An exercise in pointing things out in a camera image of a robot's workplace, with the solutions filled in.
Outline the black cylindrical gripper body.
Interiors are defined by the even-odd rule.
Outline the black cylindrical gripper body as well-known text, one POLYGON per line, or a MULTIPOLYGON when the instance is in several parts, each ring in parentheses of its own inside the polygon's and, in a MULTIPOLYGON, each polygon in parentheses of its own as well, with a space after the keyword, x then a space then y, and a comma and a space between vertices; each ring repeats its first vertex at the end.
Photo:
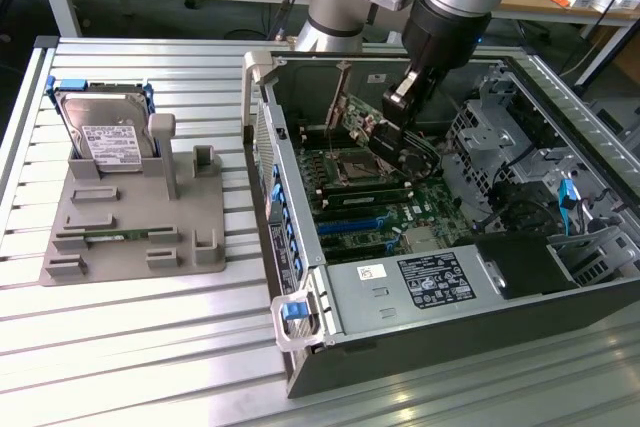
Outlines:
POLYGON ((414 72, 464 66, 491 20, 491 14, 459 16, 430 0, 415 0, 402 32, 402 45, 414 72))

